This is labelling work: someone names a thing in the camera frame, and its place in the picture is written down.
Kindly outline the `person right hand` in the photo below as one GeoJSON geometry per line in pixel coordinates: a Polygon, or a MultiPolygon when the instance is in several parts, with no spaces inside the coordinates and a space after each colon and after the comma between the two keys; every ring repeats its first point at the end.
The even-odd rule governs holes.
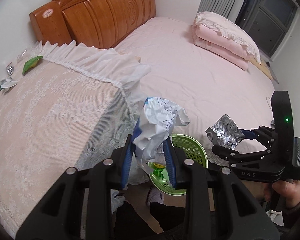
{"type": "Polygon", "coordinates": [[[273,200],[275,192],[285,198],[288,209],[300,207],[300,180],[294,180],[292,183],[279,180],[273,184],[264,185],[264,197],[267,202],[273,200]]]}

